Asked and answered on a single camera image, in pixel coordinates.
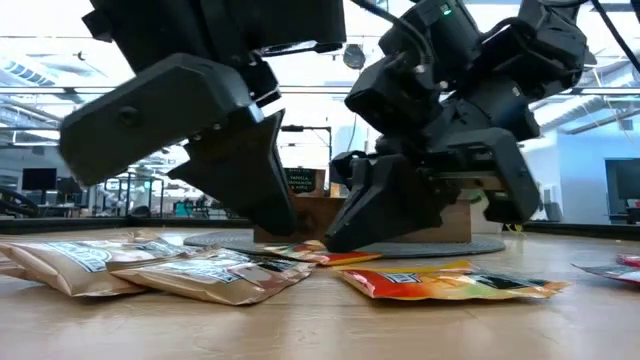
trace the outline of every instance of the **wooden surface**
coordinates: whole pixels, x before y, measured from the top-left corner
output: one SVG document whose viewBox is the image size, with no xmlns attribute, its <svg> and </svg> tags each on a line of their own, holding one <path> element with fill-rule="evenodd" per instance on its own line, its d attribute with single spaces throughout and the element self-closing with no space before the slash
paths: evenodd
<svg viewBox="0 0 640 360">
<path fill-rule="evenodd" d="M 159 231 L 170 241 L 208 230 Z M 122 234 L 124 230 L 114 230 Z M 28 236 L 105 238 L 108 232 Z M 87 301 L 0 277 L 1 359 L 634 359 L 640 288 L 571 266 L 640 243 L 506 236 L 472 257 L 497 272 L 574 283 L 548 301 L 377 302 L 327 270 L 266 302 L 229 307 L 165 294 Z M 451 259 L 376 262 L 441 264 Z"/>
</svg>

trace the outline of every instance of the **chip bag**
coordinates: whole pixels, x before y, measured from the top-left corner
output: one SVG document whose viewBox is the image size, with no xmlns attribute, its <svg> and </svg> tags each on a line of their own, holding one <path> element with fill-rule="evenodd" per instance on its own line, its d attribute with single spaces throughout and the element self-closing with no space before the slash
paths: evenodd
<svg viewBox="0 0 640 360">
<path fill-rule="evenodd" d="M 624 264 L 613 264 L 605 266 L 578 266 L 590 274 L 602 276 L 608 279 L 620 280 L 632 284 L 640 284 L 640 268 Z"/>
<path fill-rule="evenodd" d="M 106 271 L 106 262 L 136 261 L 203 251 L 131 236 L 123 240 L 0 243 L 0 252 L 16 263 L 0 274 L 37 280 L 69 296 L 112 296 L 144 291 Z"/>
<path fill-rule="evenodd" d="M 521 279 L 473 268 L 468 261 L 440 267 L 335 268 L 349 284 L 371 298 L 397 300 L 467 300 L 549 298 L 568 286 L 565 282 Z"/>
<path fill-rule="evenodd" d="M 0 275 L 10 276 L 16 279 L 41 282 L 32 273 L 28 272 L 27 269 L 16 263 L 5 262 L 0 264 Z"/>
<path fill-rule="evenodd" d="M 112 275 L 140 286 L 227 305 L 261 302 L 309 276 L 314 266 L 226 249 L 107 264 Z"/>
<path fill-rule="evenodd" d="M 314 262 L 326 266 L 353 264 L 377 259 L 382 256 L 381 254 L 364 252 L 349 252 L 345 254 L 330 253 L 324 244 L 317 240 L 287 246 L 267 246 L 265 250 L 286 258 Z"/>
<path fill-rule="evenodd" d="M 616 262 L 618 264 L 640 268 L 640 255 L 619 254 Z"/>
</svg>

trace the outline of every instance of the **round mat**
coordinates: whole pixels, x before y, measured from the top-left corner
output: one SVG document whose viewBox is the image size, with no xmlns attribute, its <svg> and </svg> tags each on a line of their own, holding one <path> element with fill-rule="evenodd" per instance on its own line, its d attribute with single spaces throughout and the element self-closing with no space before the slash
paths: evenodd
<svg viewBox="0 0 640 360">
<path fill-rule="evenodd" d="M 256 255 L 273 255 L 264 250 L 263 244 L 253 243 L 253 230 L 225 230 L 208 234 L 196 235 L 184 240 L 185 245 L 221 247 Z M 470 243 L 375 243 L 367 245 L 357 251 L 382 254 L 383 258 L 427 258 L 442 256 L 460 256 L 486 254 L 502 251 L 505 249 L 504 243 L 498 239 L 473 235 Z"/>
</svg>

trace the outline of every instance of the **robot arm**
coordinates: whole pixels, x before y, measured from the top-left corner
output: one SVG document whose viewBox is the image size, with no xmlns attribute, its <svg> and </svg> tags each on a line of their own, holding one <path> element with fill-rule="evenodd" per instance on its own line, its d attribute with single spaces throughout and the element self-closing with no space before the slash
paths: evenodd
<svg viewBox="0 0 640 360">
<path fill-rule="evenodd" d="M 332 161 L 334 177 L 352 191 L 328 248 L 440 226 L 440 212 L 464 188 L 485 191 L 487 219 L 526 221 L 539 196 L 517 141 L 539 135 L 528 104 L 580 78 L 586 39 L 577 7 L 524 0 L 517 18 L 482 34 L 461 1 L 414 1 L 400 19 L 353 1 L 394 23 L 379 43 L 385 57 L 346 99 L 383 136 L 377 154 Z M 76 176 L 96 184 L 186 138 L 190 160 L 171 177 L 273 234 L 293 233 L 275 147 L 284 111 L 260 110 L 280 96 L 263 58 L 340 48 L 342 0 L 92 3 L 88 28 L 115 41 L 137 76 L 63 122 L 60 152 Z M 104 152 L 113 139 L 119 146 Z"/>
</svg>

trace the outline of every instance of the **printed label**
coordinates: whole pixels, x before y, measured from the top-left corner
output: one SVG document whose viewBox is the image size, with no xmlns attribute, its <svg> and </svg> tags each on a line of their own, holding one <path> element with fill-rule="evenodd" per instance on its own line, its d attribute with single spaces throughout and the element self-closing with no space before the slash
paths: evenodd
<svg viewBox="0 0 640 360">
<path fill-rule="evenodd" d="M 394 284 L 415 284 L 421 283 L 417 273 L 380 273 L 385 279 Z"/>
<path fill-rule="evenodd" d="M 177 246 L 170 243 L 156 241 L 136 244 L 136 250 L 147 252 L 157 258 L 175 256 L 185 252 L 190 254 L 196 251 L 195 249 L 186 246 Z"/>
<path fill-rule="evenodd" d="M 316 170 L 285 168 L 287 184 L 295 194 L 310 193 L 316 189 Z"/>
<path fill-rule="evenodd" d="M 286 278 L 279 275 L 272 275 L 266 269 L 255 264 L 243 264 L 227 269 L 232 274 L 238 275 L 248 282 L 258 285 L 263 289 L 273 289 L 278 284 L 286 281 Z"/>
<path fill-rule="evenodd" d="M 50 248 L 73 260 L 86 272 L 101 272 L 107 269 L 105 263 L 111 259 L 111 253 L 82 243 L 53 242 Z"/>
<path fill-rule="evenodd" d="M 187 260 L 176 263 L 162 264 L 150 269 L 169 270 L 182 275 L 192 276 L 207 280 L 218 280 L 225 284 L 236 281 L 240 277 L 229 273 L 227 267 L 237 265 L 237 262 L 230 260 Z"/>
<path fill-rule="evenodd" d="M 498 290 L 516 290 L 527 287 L 545 286 L 547 284 L 547 282 L 544 280 L 518 279 L 513 276 L 490 274 L 479 271 L 476 271 L 473 274 L 467 274 L 467 277 L 479 284 L 486 285 Z"/>
<path fill-rule="evenodd" d="M 296 263 L 293 261 L 274 259 L 273 257 L 240 254 L 222 249 L 218 255 L 220 258 L 233 259 L 238 262 L 251 262 L 257 264 L 267 270 L 275 272 L 283 272 L 293 268 Z"/>
</svg>

